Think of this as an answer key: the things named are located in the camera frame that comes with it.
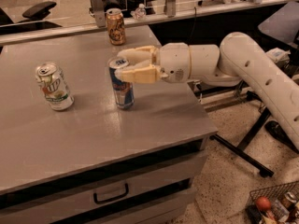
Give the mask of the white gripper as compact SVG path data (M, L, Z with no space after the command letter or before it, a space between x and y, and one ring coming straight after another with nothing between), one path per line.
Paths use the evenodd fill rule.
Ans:
M188 79L191 70L189 47L184 43L168 43L159 49L155 46L123 49L117 56L132 67L141 67L118 69L115 77L123 82L150 84L161 78L168 83L180 83ZM161 72L153 65L156 60Z

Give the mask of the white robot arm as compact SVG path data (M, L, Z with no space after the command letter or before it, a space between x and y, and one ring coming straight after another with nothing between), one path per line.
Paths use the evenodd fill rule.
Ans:
M229 87L245 81L262 99L282 130L299 148L299 86L248 35L233 32L216 45L168 43L118 53L124 64L116 78L131 83L200 80Z

